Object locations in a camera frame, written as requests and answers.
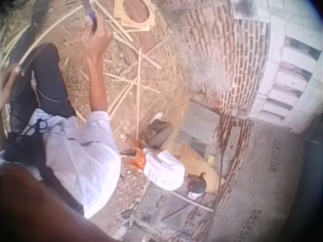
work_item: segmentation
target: person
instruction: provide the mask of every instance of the person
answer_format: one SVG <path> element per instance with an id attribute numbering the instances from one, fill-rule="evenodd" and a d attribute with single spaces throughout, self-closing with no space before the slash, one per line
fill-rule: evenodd
<path id="1" fill-rule="evenodd" d="M 117 185 L 121 158 L 113 139 L 103 82 L 103 53 L 112 40 L 104 17 L 86 17 L 81 37 L 89 69 L 91 114 L 79 129 L 52 43 L 35 48 L 21 67 L 2 71 L 1 108 L 13 83 L 11 133 L 0 159 L 1 229 L 19 241 L 112 241 L 90 218 Z M 31 87 L 36 78 L 38 100 Z"/>
<path id="2" fill-rule="evenodd" d="M 188 191 L 190 198 L 197 198 L 206 190 L 205 172 L 200 175 L 186 174 L 184 165 L 168 150 L 164 142 L 174 131 L 174 126 L 161 120 L 163 113 L 157 113 L 149 122 L 146 141 L 141 142 L 128 136 L 137 148 L 136 159 L 128 160 L 158 187 L 174 191 L 180 187 Z"/>

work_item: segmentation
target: leg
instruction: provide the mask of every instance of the leg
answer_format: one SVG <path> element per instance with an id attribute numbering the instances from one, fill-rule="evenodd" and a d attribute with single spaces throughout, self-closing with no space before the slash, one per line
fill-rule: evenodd
<path id="1" fill-rule="evenodd" d="M 65 82 L 59 68 L 59 54 L 53 43 L 45 43 L 35 50 L 33 69 L 37 81 L 40 108 L 51 115 L 75 116 L 68 99 Z"/>
<path id="2" fill-rule="evenodd" d="M 13 97 L 10 100 L 10 127 L 11 131 L 18 133 L 28 125 L 29 120 L 38 108 L 36 94 L 31 87 L 31 66 L 25 70 L 25 75 L 19 76 L 15 84 L 19 88 L 13 88 Z"/>
<path id="3" fill-rule="evenodd" d="M 156 134 L 147 140 L 147 145 L 151 148 L 160 149 L 163 143 L 169 138 L 174 130 L 174 126 L 169 122 L 163 122 L 159 119 L 155 119 L 149 128 L 156 131 Z"/>

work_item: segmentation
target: black strap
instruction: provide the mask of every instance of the black strap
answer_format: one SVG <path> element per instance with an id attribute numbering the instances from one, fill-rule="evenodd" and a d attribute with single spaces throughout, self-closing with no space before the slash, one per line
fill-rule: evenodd
<path id="1" fill-rule="evenodd" d="M 42 134 L 39 131 L 40 123 L 43 121 L 38 119 L 37 123 L 30 127 L 30 129 L 35 129 L 33 135 L 10 133 L 8 143 L 5 147 L 5 159 L 7 161 L 35 166 L 39 170 L 44 183 L 54 189 L 68 206 L 84 215 L 83 206 L 65 189 L 55 176 L 53 170 L 46 165 L 45 145 Z"/>

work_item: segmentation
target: white shoe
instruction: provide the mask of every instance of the white shoe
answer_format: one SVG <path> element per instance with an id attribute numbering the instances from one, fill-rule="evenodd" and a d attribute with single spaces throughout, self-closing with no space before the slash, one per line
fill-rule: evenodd
<path id="1" fill-rule="evenodd" d="M 151 119 L 151 121 L 149 122 L 149 124 L 152 124 L 152 122 L 154 122 L 156 119 L 160 120 L 163 117 L 163 113 L 162 112 L 158 112 L 155 114 L 155 116 Z"/>

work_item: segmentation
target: white t-shirt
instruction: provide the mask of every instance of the white t-shirt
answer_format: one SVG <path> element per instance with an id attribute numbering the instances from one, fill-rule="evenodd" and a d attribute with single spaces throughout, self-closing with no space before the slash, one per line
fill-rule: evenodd
<path id="1" fill-rule="evenodd" d="M 84 207 L 90 218 L 109 200 L 120 176 L 121 158 L 110 128 L 107 112 L 94 111 L 83 129 L 76 118 L 52 116 L 36 109 L 29 124 L 42 118 L 48 127 L 41 130 L 46 164 L 66 190 Z"/>
<path id="2" fill-rule="evenodd" d="M 148 149 L 143 149 L 146 165 L 143 173 L 160 188 L 173 191 L 184 181 L 185 167 L 167 150 L 156 156 Z"/>

